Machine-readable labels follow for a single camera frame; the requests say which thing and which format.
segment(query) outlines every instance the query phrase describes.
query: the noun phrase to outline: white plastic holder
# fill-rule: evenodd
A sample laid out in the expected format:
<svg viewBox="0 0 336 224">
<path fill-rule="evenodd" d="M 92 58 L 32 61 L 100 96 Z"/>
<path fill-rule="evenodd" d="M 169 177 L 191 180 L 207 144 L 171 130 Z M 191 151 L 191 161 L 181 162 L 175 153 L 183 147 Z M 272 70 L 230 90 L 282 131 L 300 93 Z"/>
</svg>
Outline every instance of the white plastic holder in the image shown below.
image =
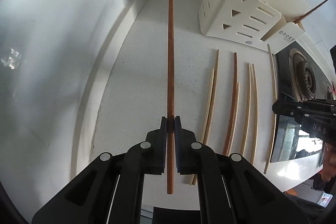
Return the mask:
<svg viewBox="0 0 336 224">
<path fill-rule="evenodd" d="M 279 31 L 285 28 L 289 37 L 296 39 L 303 31 L 287 22 L 294 21 L 309 9 L 305 0 L 203 0 L 199 24 L 204 35 L 264 51 L 268 50 L 269 43 L 275 54 L 289 44 L 276 35 L 277 28 Z"/>
<path fill-rule="evenodd" d="M 290 43 L 294 42 L 305 32 L 294 22 L 288 22 L 280 29 L 276 30 L 268 39 L 264 41 L 271 46 L 272 54 L 276 54 Z"/>
</svg>

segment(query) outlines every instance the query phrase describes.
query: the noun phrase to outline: black fabric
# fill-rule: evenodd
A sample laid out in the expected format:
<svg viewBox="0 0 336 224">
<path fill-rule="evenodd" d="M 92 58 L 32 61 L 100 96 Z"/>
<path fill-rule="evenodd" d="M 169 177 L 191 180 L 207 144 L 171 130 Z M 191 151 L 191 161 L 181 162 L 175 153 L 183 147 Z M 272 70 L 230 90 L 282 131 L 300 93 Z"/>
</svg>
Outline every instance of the black fabric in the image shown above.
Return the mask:
<svg viewBox="0 0 336 224">
<path fill-rule="evenodd" d="M 290 194 L 285 194 L 285 196 L 288 197 L 301 210 L 303 210 L 303 212 L 308 216 L 310 223 L 314 223 L 314 221 L 320 216 L 320 214 L 324 210 L 323 206 L 305 200 L 303 198 L 298 198 Z"/>
<path fill-rule="evenodd" d="M 152 224 L 201 224 L 200 211 L 154 207 Z"/>
</svg>

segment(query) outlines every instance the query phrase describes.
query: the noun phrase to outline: white table surface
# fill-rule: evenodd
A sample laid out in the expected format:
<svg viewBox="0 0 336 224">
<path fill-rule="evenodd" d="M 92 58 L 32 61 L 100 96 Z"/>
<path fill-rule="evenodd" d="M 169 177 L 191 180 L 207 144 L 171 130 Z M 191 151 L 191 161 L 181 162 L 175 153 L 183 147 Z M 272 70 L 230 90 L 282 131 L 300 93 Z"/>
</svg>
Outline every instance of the white table surface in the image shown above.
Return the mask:
<svg viewBox="0 0 336 224">
<path fill-rule="evenodd" d="M 244 128 L 247 68 L 254 63 L 259 96 L 259 125 L 254 166 L 263 172 L 271 131 L 272 81 L 268 53 L 239 43 L 201 34 L 198 10 L 202 0 L 174 0 L 175 12 L 175 115 L 182 127 L 202 130 L 211 69 L 220 50 L 214 116 L 208 145 L 217 153 L 224 146 L 231 109 L 233 59 L 238 55 L 240 98 L 231 152 L 238 152 Z M 167 112 L 168 0 L 148 0 L 132 25 L 108 80 L 98 114 L 91 160 L 108 151 L 125 153 L 160 127 Z M 244 157 L 252 145 L 254 104 Z M 281 191 L 317 173 L 318 155 L 271 163 L 266 177 Z M 198 190 L 189 186 L 190 175 L 175 173 L 174 194 L 166 193 L 166 176 L 146 175 L 143 204 L 181 210 L 198 210 Z"/>
</svg>

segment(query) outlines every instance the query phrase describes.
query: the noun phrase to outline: brown wooden stick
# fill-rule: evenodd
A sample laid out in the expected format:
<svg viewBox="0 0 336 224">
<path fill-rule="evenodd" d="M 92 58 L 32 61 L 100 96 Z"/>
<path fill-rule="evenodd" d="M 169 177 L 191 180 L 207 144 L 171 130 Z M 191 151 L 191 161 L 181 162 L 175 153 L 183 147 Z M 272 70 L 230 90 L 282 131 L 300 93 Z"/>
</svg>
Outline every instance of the brown wooden stick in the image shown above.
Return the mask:
<svg viewBox="0 0 336 224">
<path fill-rule="evenodd" d="M 167 194 L 174 192 L 174 7 L 168 7 Z"/>
<path fill-rule="evenodd" d="M 268 55 L 269 55 L 269 62 L 270 62 L 270 67 L 271 67 L 271 75 L 272 75 L 272 88 L 273 88 L 273 104 L 277 100 L 277 87 L 276 87 L 276 80 L 275 80 L 275 69 L 274 69 L 274 60 L 271 52 L 271 47 L 269 44 L 267 44 L 268 48 Z M 269 162 L 271 161 L 271 156 L 272 156 L 272 150 L 273 150 L 273 143 L 274 143 L 274 137 L 275 137 L 275 126 L 276 126 L 276 115 L 272 113 L 272 128 L 271 128 L 271 136 L 269 139 L 269 145 L 268 145 L 268 154 L 267 154 L 267 159 L 266 159 L 266 165 L 264 169 L 264 174 L 266 175 L 267 169 Z"/>
<path fill-rule="evenodd" d="M 319 5 L 317 5 L 315 8 L 311 9 L 310 11 L 308 11 L 307 13 L 305 13 L 304 15 L 300 16 L 298 19 L 294 20 L 293 22 L 295 24 L 299 23 L 302 19 L 305 19 L 307 16 L 309 16 L 313 11 L 315 11 L 316 9 L 320 8 L 324 3 L 326 3 L 328 0 L 325 0 L 323 2 L 321 2 Z"/>
<path fill-rule="evenodd" d="M 246 111 L 245 111 L 245 124 L 243 131 L 243 138 L 241 139 L 240 154 L 244 156 L 246 147 L 246 138 L 249 130 L 250 123 L 250 109 L 251 109 L 251 65 L 247 63 L 247 95 L 246 95 Z"/>
<path fill-rule="evenodd" d="M 253 142 L 252 142 L 252 152 L 250 163 L 254 164 L 255 150 L 257 147 L 257 137 L 258 137 L 258 89 L 257 89 L 257 79 L 255 77 L 254 64 L 252 64 L 253 71 L 253 81 L 254 81 L 254 128 L 253 128 Z"/>
<path fill-rule="evenodd" d="M 229 126 L 227 127 L 226 139 L 222 153 L 224 156 L 228 156 L 228 146 L 232 134 L 233 119 L 235 115 L 236 96 L 237 96 L 237 53 L 235 52 L 231 112 L 230 112 Z"/>
<path fill-rule="evenodd" d="M 202 134 L 201 134 L 201 137 L 199 139 L 200 143 L 204 143 L 205 130 L 206 130 L 206 127 L 207 127 L 207 122 L 208 122 L 208 117 L 209 117 L 209 111 L 210 111 L 213 78 L 214 78 L 214 69 L 211 70 L 211 74 L 210 74 L 208 100 L 207 100 L 207 106 L 206 106 L 206 109 L 205 109 L 205 117 L 204 117 L 204 122 L 203 122 Z M 189 181 L 189 185 L 193 184 L 194 179 L 195 179 L 195 174 L 191 175 L 191 178 L 190 178 L 190 181 Z"/>
<path fill-rule="evenodd" d="M 217 78 L 218 78 L 218 64 L 219 64 L 219 50 L 217 50 L 217 57 L 216 57 L 216 64 L 215 64 L 215 71 L 214 71 L 213 85 L 212 85 L 212 93 L 211 93 L 210 111 L 209 111 L 209 116 L 208 116 L 208 121 L 207 121 L 207 127 L 205 129 L 205 136 L 204 136 L 204 141 L 203 141 L 204 144 L 208 144 L 211 122 L 212 122 L 212 115 L 213 115 L 213 110 L 215 107 Z M 194 178 L 193 185 L 195 185 L 196 182 L 197 182 L 197 177 Z"/>
<path fill-rule="evenodd" d="M 236 131 L 236 122 L 237 122 L 237 112 L 238 112 L 238 104 L 239 104 L 239 82 L 237 83 L 237 96 L 236 96 L 236 102 L 235 102 L 235 115 L 233 118 L 233 127 L 232 127 L 232 133 L 230 137 L 229 147 L 228 147 L 228 154 L 231 154 L 231 148 L 233 143 L 233 137 L 235 136 Z"/>
</svg>

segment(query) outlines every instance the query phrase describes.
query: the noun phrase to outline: person's hand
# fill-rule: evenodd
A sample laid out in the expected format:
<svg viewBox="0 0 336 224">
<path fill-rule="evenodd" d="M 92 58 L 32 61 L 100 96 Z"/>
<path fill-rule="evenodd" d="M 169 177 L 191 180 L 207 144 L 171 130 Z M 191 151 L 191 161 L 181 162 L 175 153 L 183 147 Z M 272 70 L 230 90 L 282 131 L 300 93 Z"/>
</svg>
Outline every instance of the person's hand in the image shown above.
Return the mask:
<svg viewBox="0 0 336 224">
<path fill-rule="evenodd" d="M 333 149 L 331 144 L 326 143 L 321 178 L 329 182 L 334 176 L 336 176 L 336 147 Z"/>
</svg>

